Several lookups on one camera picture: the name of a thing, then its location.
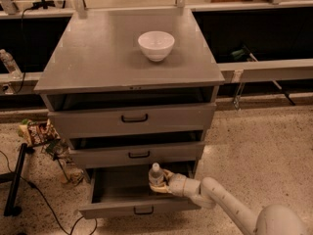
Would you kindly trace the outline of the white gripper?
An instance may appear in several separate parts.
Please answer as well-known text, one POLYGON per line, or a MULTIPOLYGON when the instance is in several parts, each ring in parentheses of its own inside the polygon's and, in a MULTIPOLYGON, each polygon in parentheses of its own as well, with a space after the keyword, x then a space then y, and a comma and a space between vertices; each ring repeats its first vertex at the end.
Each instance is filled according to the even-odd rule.
POLYGON ((171 193, 174 196, 183 197, 187 177, 180 173, 174 174, 174 172, 168 169, 165 169, 163 171, 163 174, 166 181, 168 182, 168 186, 166 184, 161 184, 158 186, 150 185, 150 188, 157 193, 162 194, 171 193))

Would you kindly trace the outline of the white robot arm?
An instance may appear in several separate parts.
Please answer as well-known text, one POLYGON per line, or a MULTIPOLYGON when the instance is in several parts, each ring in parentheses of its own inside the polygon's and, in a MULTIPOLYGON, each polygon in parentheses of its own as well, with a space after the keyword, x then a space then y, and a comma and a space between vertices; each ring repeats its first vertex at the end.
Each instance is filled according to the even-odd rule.
POLYGON ((153 164, 149 183, 154 192, 187 197, 202 208, 219 205, 244 235, 308 235, 303 221, 290 208, 270 205, 255 214, 211 177, 198 181, 153 164))

